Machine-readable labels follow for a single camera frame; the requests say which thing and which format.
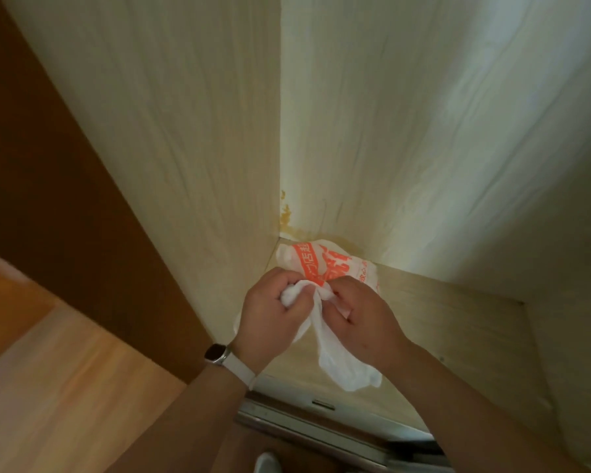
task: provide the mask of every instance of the smartwatch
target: smartwatch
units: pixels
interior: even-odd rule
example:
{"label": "smartwatch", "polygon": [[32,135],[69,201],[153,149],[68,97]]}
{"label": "smartwatch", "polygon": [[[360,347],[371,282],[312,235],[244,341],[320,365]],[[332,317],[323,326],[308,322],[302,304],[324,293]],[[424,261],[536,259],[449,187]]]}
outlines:
{"label": "smartwatch", "polygon": [[256,375],[232,353],[227,345],[212,344],[208,347],[208,350],[206,350],[204,360],[213,365],[226,367],[244,382],[247,388],[252,387],[252,382],[256,378]]}

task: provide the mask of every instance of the watch face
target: watch face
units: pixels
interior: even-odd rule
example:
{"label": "watch face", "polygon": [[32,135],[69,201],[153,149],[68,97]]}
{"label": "watch face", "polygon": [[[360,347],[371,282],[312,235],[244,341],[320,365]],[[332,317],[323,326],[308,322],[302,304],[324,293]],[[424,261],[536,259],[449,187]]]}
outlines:
{"label": "watch face", "polygon": [[206,350],[204,358],[208,362],[216,362],[224,353],[226,353],[226,348],[227,347],[225,345],[212,344],[210,347],[208,347],[208,350]]}

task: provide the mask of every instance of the shoe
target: shoe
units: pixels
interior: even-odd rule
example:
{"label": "shoe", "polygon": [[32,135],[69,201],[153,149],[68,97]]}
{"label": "shoe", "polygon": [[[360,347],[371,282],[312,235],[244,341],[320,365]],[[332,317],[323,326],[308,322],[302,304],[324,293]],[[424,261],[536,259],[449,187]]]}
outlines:
{"label": "shoe", "polygon": [[276,455],[265,452],[257,458],[254,473],[282,473],[282,468]]}

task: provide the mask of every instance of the person's right arm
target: person's right arm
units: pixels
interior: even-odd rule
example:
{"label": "person's right arm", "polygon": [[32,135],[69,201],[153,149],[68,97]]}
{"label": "person's right arm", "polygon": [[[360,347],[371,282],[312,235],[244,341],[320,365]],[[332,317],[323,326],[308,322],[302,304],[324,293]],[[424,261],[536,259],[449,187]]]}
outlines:
{"label": "person's right arm", "polygon": [[370,287],[343,277],[329,282],[351,309],[345,319],[323,302],[339,341],[374,366],[416,408],[456,471],[588,472],[450,372],[403,334],[390,307]]}

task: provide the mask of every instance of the skin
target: skin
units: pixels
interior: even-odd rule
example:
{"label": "skin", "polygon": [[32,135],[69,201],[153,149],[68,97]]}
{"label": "skin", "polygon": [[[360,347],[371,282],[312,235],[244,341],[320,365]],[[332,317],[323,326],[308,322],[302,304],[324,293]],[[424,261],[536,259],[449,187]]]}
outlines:
{"label": "skin", "polygon": [[[272,269],[250,289],[230,344],[256,374],[292,343],[313,307],[313,286],[290,309],[280,293],[304,276]],[[355,357],[377,368],[410,401],[460,472],[589,472],[510,418],[403,334],[387,303],[353,278],[330,281],[351,310],[329,302],[323,317]],[[223,367],[207,366],[109,472],[208,472],[246,393]]]}

